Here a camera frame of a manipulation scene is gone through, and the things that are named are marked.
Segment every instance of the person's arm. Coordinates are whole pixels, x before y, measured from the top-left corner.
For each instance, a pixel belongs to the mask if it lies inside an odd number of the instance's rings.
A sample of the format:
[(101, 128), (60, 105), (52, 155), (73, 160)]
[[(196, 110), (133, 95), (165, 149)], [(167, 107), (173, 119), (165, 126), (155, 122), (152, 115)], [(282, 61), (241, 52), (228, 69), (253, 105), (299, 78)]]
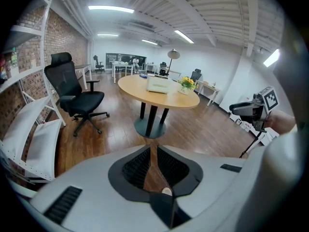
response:
[(265, 121), (265, 127), (272, 128), (275, 132), (282, 135), (289, 132), (295, 126), (295, 118), (282, 111), (273, 110)]

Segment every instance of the floor lamp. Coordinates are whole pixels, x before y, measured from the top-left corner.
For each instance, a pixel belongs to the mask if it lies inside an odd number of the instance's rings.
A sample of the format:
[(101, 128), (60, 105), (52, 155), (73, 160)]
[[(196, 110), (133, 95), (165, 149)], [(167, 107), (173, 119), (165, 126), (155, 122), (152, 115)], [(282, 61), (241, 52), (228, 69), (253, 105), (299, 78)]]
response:
[(170, 58), (170, 63), (169, 63), (169, 70), (170, 70), (170, 65), (172, 64), (172, 60), (180, 58), (180, 53), (177, 52), (175, 49), (173, 49), (168, 52), (168, 57)]

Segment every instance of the potted plant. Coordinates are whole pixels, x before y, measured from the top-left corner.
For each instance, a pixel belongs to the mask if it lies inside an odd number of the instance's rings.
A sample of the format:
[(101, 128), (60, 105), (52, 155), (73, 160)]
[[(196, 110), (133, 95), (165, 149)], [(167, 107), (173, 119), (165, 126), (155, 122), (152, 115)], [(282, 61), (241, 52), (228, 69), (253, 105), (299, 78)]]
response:
[(178, 83), (180, 83), (178, 92), (187, 95), (189, 93), (189, 90), (194, 90), (198, 85), (195, 85), (195, 82), (190, 79), (189, 77), (183, 77), (182, 80), (178, 80)]

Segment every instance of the brick wall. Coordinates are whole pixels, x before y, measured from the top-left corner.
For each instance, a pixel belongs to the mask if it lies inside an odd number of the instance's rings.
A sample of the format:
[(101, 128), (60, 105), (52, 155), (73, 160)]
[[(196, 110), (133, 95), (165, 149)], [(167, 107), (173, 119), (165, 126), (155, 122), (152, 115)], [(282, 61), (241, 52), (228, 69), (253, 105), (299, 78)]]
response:
[[(43, 7), (39, 8), (30, 14), (22, 16), (17, 25), (40, 29), (41, 23), (37, 23), (43, 14)], [(17, 47), (17, 57), (19, 72), (30, 69), (30, 56), (34, 52), (36, 56), (37, 66), (41, 65), (40, 60), (40, 38), (35, 37), (23, 45)], [(59, 52), (69, 52), (72, 55), (72, 60), (75, 65), (87, 63), (87, 39), (71, 27), (65, 20), (58, 16), (54, 11), (49, 11), (47, 20), (45, 39), (44, 39), (44, 61), (45, 65), (51, 63), (51, 54)], [(42, 71), (35, 72), (21, 80), (24, 91), (34, 99), (39, 99), (47, 96), (47, 91), (43, 81)], [(25, 101), (18, 87), (18, 83), (7, 88), (0, 94), (0, 139), (3, 140), (10, 124), (25, 106)], [(44, 108), (41, 115), (45, 119), (50, 110)], [(30, 143), (32, 134), (36, 128), (33, 125), (31, 133), (28, 137), (24, 149), (24, 156), (27, 156), (27, 148)]]

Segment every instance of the flower pot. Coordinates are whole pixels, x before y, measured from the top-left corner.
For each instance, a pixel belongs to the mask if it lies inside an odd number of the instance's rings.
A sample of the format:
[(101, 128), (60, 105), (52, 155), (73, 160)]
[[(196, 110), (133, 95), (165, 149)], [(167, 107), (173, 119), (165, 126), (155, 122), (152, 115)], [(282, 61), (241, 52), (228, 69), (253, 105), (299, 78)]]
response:
[(189, 94), (189, 90), (190, 89), (188, 89), (187, 87), (179, 85), (178, 92), (180, 92), (184, 95), (187, 95), (187, 94)]

